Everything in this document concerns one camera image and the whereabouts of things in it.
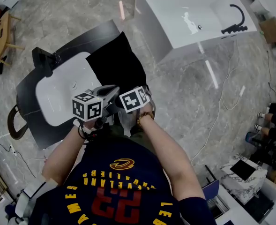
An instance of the small white box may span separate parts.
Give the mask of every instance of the small white box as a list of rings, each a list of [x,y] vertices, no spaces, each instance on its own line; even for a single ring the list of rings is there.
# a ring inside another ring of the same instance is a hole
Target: small white box
[[[127,113],[144,107],[150,101],[143,87],[135,88],[129,92],[121,94],[119,97]]]
[[[102,117],[103,99],[86,92],[72,98],[73,115],[85,122]]]

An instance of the cable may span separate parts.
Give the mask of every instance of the cable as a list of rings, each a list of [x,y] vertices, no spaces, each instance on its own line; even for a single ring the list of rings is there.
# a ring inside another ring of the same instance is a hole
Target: cable
[[[1,147],[3,147],[3,149],[6,151],[6,152],[10,152],[11,151],[11,147],[9,147],[9,149],[7,150],[2,144],[0,144],[0,146]],[[27,166],[27,168],[29,169],[29,171],[30,171],[30,173],[31,173],[31,175],[33,175],[34,176],[34,178],[36,178],[35,177],[35,175],[33,174],[33,172],[31,171],[31,169],[30,169],[30,167],[29,167],[29,165],[26,163],[26,161],[23,159],[23,157],[22,157],[22,155],[21,155],[21,153],[20,152],[18,152],[18,151],[16,151],[16,153],[18,153],[20,156],[21,156],[21,158],[22,158],[22,160],[23,160],[23,162],[25,162],[25,164],[26,164],[26,166]]]
[[[219,114],[220,114],[220,101],[222,100],[225,82],[227,81],[227,79],[229,78],[229,76],[231,75],[231,73],[232,73],[233,71],[235,71],[235,70],[239,67],[240,56],[239,56],[238,42],[236,42],[236,44],[237,44],[238,57],[239,57],[238,65],[237,65],[236,68],[234,68],[232,71],[230,71],[230,68],[231,68],[231,60],[232,60],[232,58],[233,58],[233,56],[234,56],[234,54],[233,54],[232,57],[230,58],[230,60],[228,61],[228,72],[227,72],[227,76],[226,76],[226,78],[225,78],[225,80],[224,80],[224,82],[223,82],[222,89],[221,89],[221,97],[220,97],[220,99],[219,99],[218,115],[217,115],[217,117],[216,117],[216,119],[215,119],[215,121],[214,121],[214,123],[213,123],[213,126],[211,127],[211,129],[210,129],[210,131],[209,131],[209,135],[208,135],[208,137],[207,137],[207,140],[205,141],[205,144],[204,144],[203,147],[198,151],[198,153],[194,156],[194,158],[191,160],[191,164],[193,163],[194,159],[198,156],[198,154],[201,153],[201,151],[205,148],[205,146],[206,146],[207,143],[208,143],[209,136],[211,135],[211,132],[212,132],[212,130],[213,130],[213,127],[214,127],[214,125],[216,124],[216,122],[217,122],[217,120],[218,120],[218,117],[219,117]],[[234,109],[235,106],[238,104],[239,98],[238,98],[237,103],[234,105],[233,108],[231,108],[231,110]]]
[[[18,154],[21,156],[22,160],[25,162],[25,160],[24,160],[24,158],[22,157],[21,153],[20,153],[20,152],[18,152],[18,151],[16,151],[16,153],[18,153]],[[35,175],[33,174],[33,172],[31,171],[31,169],[30,169],[29,165],[27,164],[27,162],[25,162],[25,164],[26,164],[27,168],[29,169],[29,171],[30,171],[31,175],[33,175],[33,176],[34,176],[34,178],[36,178],[36,177],[35,177]]]
[[[28,159],[28,160],[47,160],[47,158],[28,158],[28,157],[25,157],[24,159]]]
[[[223,101],[223,99],[222,99],[222,103],[223,103],[224,107],[225,107],[228,111],[231,111],[232,109],[234,109],[234,108],[238,105],[239,101],[240,101],[240,96],[238,97],[238,100],[237,100],[237,102],[235,103],[235,105],[234,105],[232,108],[228,108],[228,107],[225,105],[225,103],[224,103],[224,101]]]
[[[109,36],[106,36],[106,37],[101,37],[101,38],[96,38],[96,39],[93,39],[89,42],[86,42],[86,43],[81,43],[81,44],[77,44],[75,46],[72,46],[72,47],[67,47],[65,49],[63,49],[62,51],[58,52],[58,53],[54,53],[54,55],[60,57],[60,55],[62,53],[64,53],[66,50],[69,50],[69,49],[73,49],[73,48],[76,48],[76,47],[79,47],[79,46],[83,46],[83,45],[86,45],[86,44],[89,44],[89,43],[92,43],[92,42],[95,42],[95,41],[99,41],[99,40],[105,40],[105,39],[110,39],[110,38],[116,38],[116,35],[118,36],[119,34],[114,34],[114,35],[109,35]]]
[[[13,156],[13,158],[14,158],[14,161],[15,161],[15,166],[16,166],[16,168],[18,169],[18,171],[20,172],[20,174],[22,174],[22,176],[23,176],[23,181],[25,181],[26,184],[28,184],[27,181],[25,180],[25,175],[24,175],[24,173],[23,173],[23,172],[19,169],[19,167],[18,167],[18,163],[17,163],[16,156]]]
[[[268,82],[269,85],[269,92],[268,95],[270,97],[270,102],[272,103],[272,97],[270,95],[271,90],[275,93],[275,99],[276,99],[276,92],[275,90],[271,87],[271,81],[272,81],[272,76],[271,76],[271,71],[270,71],[270,56],[269,56],[269,51],[267,50],[267,55],[268,55],[268,69],[269,69],[269,74],[270,74],[270,81]]]
[[[1,147],[3,147],[3,149],[7,152],[10,152],[11,151],[11,147],[9,147],[9,149],[7,150],[3,145],[0,144]]]
[[[81,135],[81,133],[80,133],[80,128],[81,128],[81,125],[77,128],[78,135],[79,135],[82,139],[85,139],[85,140],[86,140],[86,138],[83,137],[83,136]]]

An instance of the yellow lettering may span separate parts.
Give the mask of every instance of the yellow lettering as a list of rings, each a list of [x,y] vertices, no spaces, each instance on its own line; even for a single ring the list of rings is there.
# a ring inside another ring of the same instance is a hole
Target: yellow lettering
[[[82,214],[80,219],[77,221],[78,224],[81,224],[83,221],[88,220],[87,216],[85,214]]]
[[[73,203],[71,205],[68,205],[67,208],[68,208],[68,210],[69,210],[70,213],[81,211],[81,208],[78,205],[78,203]]]
[[[65,195],[65,198],[76,198],[76,194]]]
[[[165,212],[165,211],[162,211],[162,210],[160,210],[160,212],[158,213],[159,215],[163,215],[163,216],[168,216],[168,217],[170,217],[171,218],[171,215],[172,215],[172,213],[170,213],[170,212]]]
[[[163,223],[161,220],[158,220],[157,218],[153,221],[153,224],[155,224],[155,225],[167,225],[166,223]]]
[[[72,189],[72,190],[76,190],[77,187],[73,187],[73,186],[68,186],[67,189]]]
[[[161,202],[161,207],[164,207],[164,205],[172,206],[173,203]]]
[[[92,185],[92,186],[95,186],[95,185],[96,185],[96,178],[92,178],[91,185]]]

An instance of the white bathtub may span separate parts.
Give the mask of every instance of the white bathtub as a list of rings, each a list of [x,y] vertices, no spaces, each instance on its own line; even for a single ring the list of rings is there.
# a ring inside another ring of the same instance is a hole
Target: white bathtub
[[[248,30],[223,34],[242,21]],[[256,32],[240,0],[136,0],[135,23],[157,63],[193,53],[217,43]]]

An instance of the gray marble floor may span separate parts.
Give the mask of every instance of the gray marble floor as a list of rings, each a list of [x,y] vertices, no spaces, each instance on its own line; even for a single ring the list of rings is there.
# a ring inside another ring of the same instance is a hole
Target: gray marble floor
[[[34,68],[31,50],[38,46],[54,52],[83,32],[113,19],[119,30],[125,32],[145,69],[147,82],[157,105],[156,121],[179,142],[191,159],[208,140],[193,160],[200,181],[203,182],[206,175],[204,165],[218,173],[220,166],[230,156],[237,153],[249,156],[254,148],[245,142],[245,135],[253,129],[257,112],[265,111],[268,103],[276,100],[273,92],[271,98],[268,96],[270,74],[271,86],[276,90],[276,59],[270,54],[269,74],[266,51],[270,51],[270,47],[264,37],[256,33],[236,42],[216,45],[205,51],[203,59],[191,64],[186,62],[186,58],[181,58],[157,65],[134,24],[135,0],[121,0],[125,20],[120,17],[119,1],[20,0],[14,6],[11,13],[21,17],[22,21],[14,22],[13,39],[26,49],[8,51],[8,60],[12,66],[4,67],[4,73],[0,76],[0,136],[8,133],[7,115],[16,104],[15,88]],[[250,1],[242,2],[250,9]],[[257,23],[255,15],[251,13],[251,16]],[[216,76],[217,89],[206,60],[210,62]],[[228,71],[234,68],[237,69],[224,82]],[[237,102],[242,86],[246,87],[237,106],[231,111],[220,101],[223,83],[223,102],[228,108],[232,108]],[[20,116],[15,125],[24,125]],[[12,144],[27,161],[34,175],[41,172],[44,158],[55,147],[53,145],[46,150],[38,150],[30,131],[19,141],[13,140],[9,135],[0,138],[0,144],[6,149]],[[17,194],[33,178],[20,155],[15,157],[12,153],[5,152],[1,146],[0,173],[13,194]]]

